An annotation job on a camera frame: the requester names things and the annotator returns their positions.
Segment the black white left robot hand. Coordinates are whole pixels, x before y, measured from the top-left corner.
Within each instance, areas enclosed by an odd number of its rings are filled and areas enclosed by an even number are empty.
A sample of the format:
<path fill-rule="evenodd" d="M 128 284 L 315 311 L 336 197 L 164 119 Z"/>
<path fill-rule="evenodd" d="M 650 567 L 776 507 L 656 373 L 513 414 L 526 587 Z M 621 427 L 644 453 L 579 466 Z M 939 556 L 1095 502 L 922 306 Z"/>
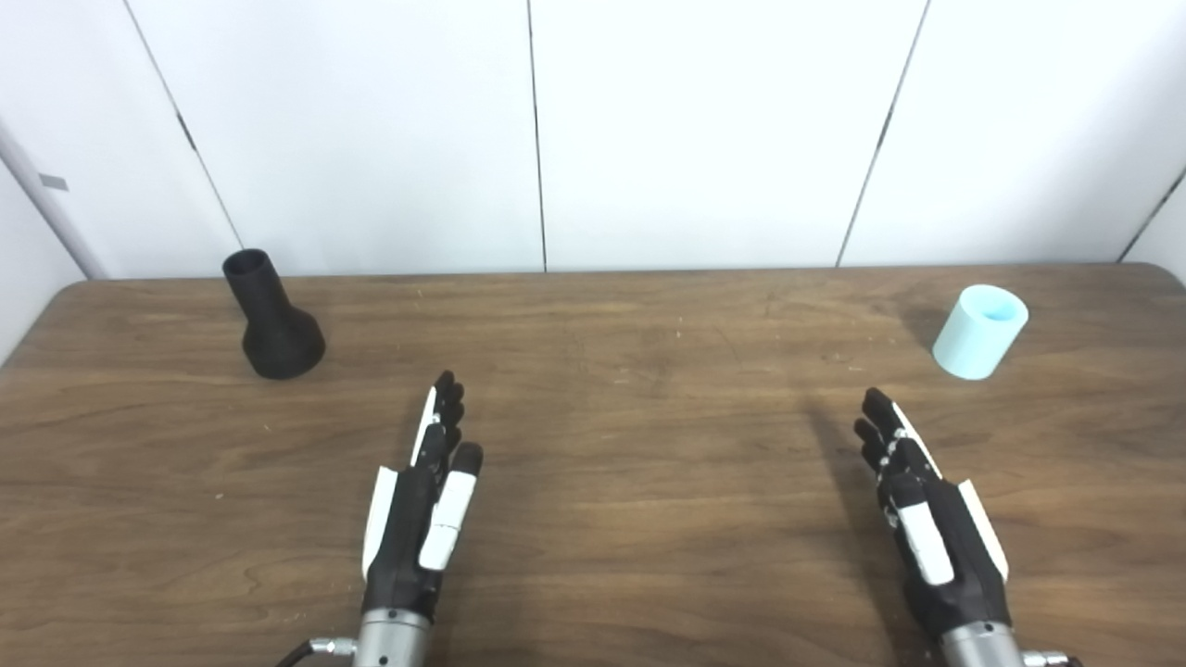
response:
<path fill-rule="evenodd" d="M 421 409 L 410 464 L 398 472 L 380 468 L 361 558 L 361 612 L 435 621 L 484 463 L 480 445 L 463 440 L 463 385 L 453 371 L 441 371 Z"/>

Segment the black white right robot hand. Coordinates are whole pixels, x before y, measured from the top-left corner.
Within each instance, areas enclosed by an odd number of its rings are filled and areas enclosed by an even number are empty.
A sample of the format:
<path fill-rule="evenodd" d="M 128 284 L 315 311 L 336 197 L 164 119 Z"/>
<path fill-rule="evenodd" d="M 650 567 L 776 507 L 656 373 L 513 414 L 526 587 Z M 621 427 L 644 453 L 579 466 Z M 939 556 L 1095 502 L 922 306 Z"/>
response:
<path fill-rule="evenodd" d="M 1009 565 L 973 481 L 940 474 L 901 407 L 876 387 L 861 409 L 854 431 L 903 557 L 912 616 L 935 641 L 961 625 L 1010 625 Z"/>

